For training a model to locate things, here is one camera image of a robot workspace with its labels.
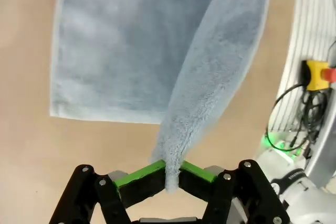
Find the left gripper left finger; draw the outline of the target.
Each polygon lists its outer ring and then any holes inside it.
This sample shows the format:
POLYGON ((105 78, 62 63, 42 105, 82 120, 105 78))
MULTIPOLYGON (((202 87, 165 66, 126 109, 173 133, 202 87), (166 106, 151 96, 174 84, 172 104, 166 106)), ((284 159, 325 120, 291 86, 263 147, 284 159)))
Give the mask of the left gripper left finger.
POLYGON ((122 178, 99 175, 91 165, 75 168, 50 223, 90 223, 96 204, 106 223, 131 223, 126 209, 161 192, 165 163, 155 162, 122 178))

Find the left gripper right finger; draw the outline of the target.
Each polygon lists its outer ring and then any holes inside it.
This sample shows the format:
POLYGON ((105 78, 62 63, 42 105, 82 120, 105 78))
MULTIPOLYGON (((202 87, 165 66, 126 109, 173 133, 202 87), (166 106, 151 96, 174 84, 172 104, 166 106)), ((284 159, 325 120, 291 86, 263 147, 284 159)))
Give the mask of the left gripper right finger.
POLYGON ((207 202, 203 217, 195 223, 228 223, 232 200, 238 199, 247 223, 288 223, 289 216, 262 172, 252 159, 235 170, 218 175, 187 161, 180 167, 180 188, 207 202))

